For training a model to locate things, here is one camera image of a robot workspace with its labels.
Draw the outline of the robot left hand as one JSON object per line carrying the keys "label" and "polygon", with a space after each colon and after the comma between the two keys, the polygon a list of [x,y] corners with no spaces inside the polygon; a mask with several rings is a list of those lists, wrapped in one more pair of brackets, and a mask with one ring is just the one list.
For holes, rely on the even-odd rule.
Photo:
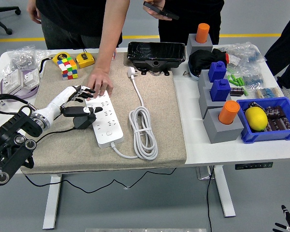
{"label": "robot left hand", "polygon": [[82,117],[95,115],[102,111],[102,107],[83,107],[73,106],[67,107],[66,104],[70,101],[82,103],[84,99],[92,97],[94,90],[86,86],[70,86],[59,93],[45,108],[38,109],[31,114],[31,118],[44,128],[49,128],[54,120],[60,116],[65,117]]}

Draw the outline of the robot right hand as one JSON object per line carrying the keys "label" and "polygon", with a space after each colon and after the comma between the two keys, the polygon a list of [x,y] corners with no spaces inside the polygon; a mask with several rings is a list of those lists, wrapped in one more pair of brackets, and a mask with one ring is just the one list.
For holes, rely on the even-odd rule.
{"label": "robot right hand", "polygon": [[290,232],[290,212],[288,211],[285,205],[282,205],[281,208],[282,208],[283,214],[285,216],[285,219],[288,225],[285,226],[280,223],[275,223],[275,225],[278,226],[279,228],[284,229],[284,232]]}

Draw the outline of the person's hand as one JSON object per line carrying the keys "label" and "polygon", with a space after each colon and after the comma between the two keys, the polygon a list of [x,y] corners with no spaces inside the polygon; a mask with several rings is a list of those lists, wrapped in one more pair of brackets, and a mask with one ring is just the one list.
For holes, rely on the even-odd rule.
{"label": "person's hand", "polygon": [[152,17],[156,18],[156,19],[159,19],[159,20],[169,20],[171,21],[172,19],[169,18],[169,17],[166,17],[166,16],[163,16],[163,15],[160,15],[158,14],[157,12],[149,9],[148,7],[146,6],[143,6],[143,9],[149,14],[151,15]]}

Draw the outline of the person's right hand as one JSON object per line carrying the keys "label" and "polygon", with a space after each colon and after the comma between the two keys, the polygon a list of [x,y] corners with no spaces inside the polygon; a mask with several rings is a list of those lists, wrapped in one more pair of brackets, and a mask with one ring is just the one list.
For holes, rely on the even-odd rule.
{"label": "person's right hand", "polygon": [[40,11],[38,10],[38,8],[36,6],[36,0],[28,0],[27,12],[29,14],[30,19],[33,22],[35,22],[37,24],[41,24]]}

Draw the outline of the person's left hand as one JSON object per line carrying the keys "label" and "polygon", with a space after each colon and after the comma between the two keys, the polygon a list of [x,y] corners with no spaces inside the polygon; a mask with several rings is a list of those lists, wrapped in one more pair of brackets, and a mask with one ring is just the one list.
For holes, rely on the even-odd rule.
{"label": "person's left hand", "polygon": [[87,79],[87,87],[95,91],[93,98],[103,96],[107,91],[108,95],[111,96],[114,85],[109,77],[108,72],[102,68],[94,68]]}

